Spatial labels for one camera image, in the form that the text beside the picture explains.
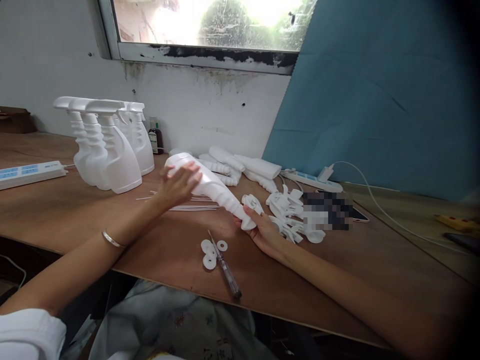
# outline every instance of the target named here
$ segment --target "brown glass bottle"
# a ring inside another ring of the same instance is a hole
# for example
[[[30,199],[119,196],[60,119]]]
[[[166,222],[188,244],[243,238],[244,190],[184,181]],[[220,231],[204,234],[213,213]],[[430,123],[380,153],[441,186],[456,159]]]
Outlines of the brown glass bottle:
[[[155,116],[150,116],[151,129],[148,130],[148,137],[154,154],[164,153],[164,141],[162,139],[162,132],[159,129],[159,120]]]

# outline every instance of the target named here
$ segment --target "white sleeve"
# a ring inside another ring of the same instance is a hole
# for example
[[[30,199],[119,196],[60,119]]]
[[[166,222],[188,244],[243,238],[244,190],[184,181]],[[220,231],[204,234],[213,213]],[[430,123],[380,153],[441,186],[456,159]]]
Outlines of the white sleeve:
[[[0,315],[0,359],[58,360],[67,327],[42,309]]]

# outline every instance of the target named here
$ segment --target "cardboard box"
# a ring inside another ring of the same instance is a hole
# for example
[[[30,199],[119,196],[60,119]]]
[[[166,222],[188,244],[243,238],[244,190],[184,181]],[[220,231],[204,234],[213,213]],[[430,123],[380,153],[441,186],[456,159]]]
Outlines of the cardboard box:
[[[0,133],[26,134],[37,131],[27,109],[0,106]]]

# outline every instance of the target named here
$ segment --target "forearm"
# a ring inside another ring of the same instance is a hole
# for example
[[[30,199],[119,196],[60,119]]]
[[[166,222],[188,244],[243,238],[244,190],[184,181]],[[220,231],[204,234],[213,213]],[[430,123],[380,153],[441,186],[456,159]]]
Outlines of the forearm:
[[[121,245],[130,245],[167,206],[148,202],[128,221],[107,226],[107,233]],[[107,242],[101,232],[55,261],[19,289],[0,307],[0,315],[22,309],[45,309],[58,315],[73,299],[105,274],[123,249]]]
[[[280,260],[411,359],[439,359],[444,326],[294,244]]]

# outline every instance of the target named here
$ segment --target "hand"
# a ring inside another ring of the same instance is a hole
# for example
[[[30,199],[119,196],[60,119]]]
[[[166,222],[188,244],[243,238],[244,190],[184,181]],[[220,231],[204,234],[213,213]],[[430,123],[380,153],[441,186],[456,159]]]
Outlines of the hand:
[[[202,173],[199,172],[200,166],[191,161],[179,168],[173,176],[169,171],[174,166],[165,166],[160,170],[160,185],[152,201],[164,207],[165,211],[177,205],[183,204],[192,198],[192,190],[202,179]]]
[[[243,206],[243,210],[256,224],[254,229],[245,232],[250,235],[251,239],[260,250],[269,257],[282,263],[285,248],[291,243],[280,235],[279,231],[275,228],[266,213],[262,212],[261,215],[258,215],[255,210],[246,205]],[[242,225],[242,220],[239,218],[234,217],[234,221],[238,227]]]

